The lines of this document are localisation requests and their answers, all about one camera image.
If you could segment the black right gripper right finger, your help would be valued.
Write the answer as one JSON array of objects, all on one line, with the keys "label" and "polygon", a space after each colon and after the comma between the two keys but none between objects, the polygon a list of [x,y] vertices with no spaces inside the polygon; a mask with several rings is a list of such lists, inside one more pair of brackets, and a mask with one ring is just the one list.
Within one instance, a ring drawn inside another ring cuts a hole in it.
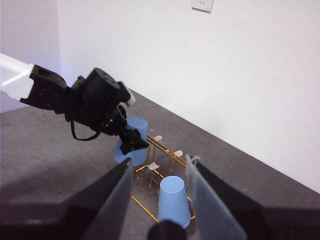
[{"label": "black right gripper right finger", "polygon": [[319,209],[263,206],[201,162],[186,156],[186,175],[203,240],[318,240]]}]

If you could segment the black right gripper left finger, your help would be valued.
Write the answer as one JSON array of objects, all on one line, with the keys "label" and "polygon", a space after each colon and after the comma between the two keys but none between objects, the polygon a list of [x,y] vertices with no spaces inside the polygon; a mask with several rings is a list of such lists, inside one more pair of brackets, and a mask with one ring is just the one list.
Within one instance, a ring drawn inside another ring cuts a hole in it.
[{"label": "black right gripper left finger", "polygon": [[55,204],[4,204],[2,240],[117,240],[132,183],[127,158],[85,189]]}]

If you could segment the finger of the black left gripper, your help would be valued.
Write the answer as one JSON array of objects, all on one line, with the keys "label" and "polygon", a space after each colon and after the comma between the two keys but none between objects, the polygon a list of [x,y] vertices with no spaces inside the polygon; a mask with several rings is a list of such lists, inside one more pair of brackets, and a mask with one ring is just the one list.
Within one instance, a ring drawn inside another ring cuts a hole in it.
[{"label": "finger of the black left gripper", "polygon": [[127,129],[123,127],[119,132],[119,137],[122,141],[120,146],[121,152],[126,155],[129,152],[145,149],[149,146],[148,142],[144,140],[137,128]]}]

